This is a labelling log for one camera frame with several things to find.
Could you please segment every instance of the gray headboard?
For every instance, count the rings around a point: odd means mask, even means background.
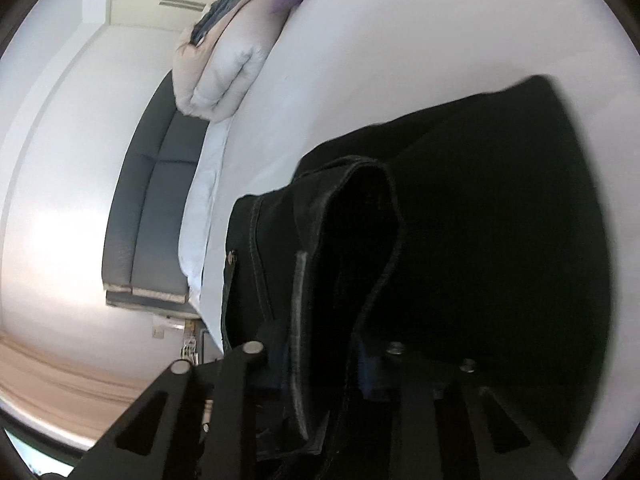
[[[169,72],[138,123],[113,195],[102,254],[108,304],[198,317],[178,238],[208,124],[176,109]]]

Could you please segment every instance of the mattress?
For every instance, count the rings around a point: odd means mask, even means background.
[[[614,319],[571,458],[580,480],[602,478],[640,420],[640,59],[603,0],[305,0],[229,129],[200,301],[216,343],[238,197],[285,186],[325,140],[532,74],[564,96],[607,213]]]

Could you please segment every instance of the bolt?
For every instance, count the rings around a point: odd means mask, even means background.
[[[245,354],[259,354],[264,350],[264,345],[260,341],[249,341],[242,345],[242,351]]]
[[[460,365],[460,369],[465,374],[472,374],[476,371],[476,362],[473,359],[465,359]]]
[[[171,372],[176,375],[182,375],[191,370],[191,363],[185,361],[184,359],[180,359],[179,361],[174,361],[174,364],[171,365]]]
[[[392,341],[386,347],[386,353],[393,357],[400,357],[402,354],[404,354],[405,351],[406,351],[405,346],[398,341]]]

